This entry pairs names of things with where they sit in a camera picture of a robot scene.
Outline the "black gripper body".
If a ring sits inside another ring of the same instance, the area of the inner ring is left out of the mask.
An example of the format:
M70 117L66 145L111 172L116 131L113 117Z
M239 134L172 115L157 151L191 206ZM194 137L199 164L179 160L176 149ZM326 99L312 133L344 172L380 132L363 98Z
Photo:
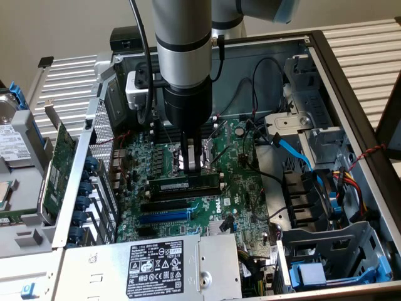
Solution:
M163 88L165 113L170 123L184 133L194 133L212 112L212 80L207 77L193 88Z

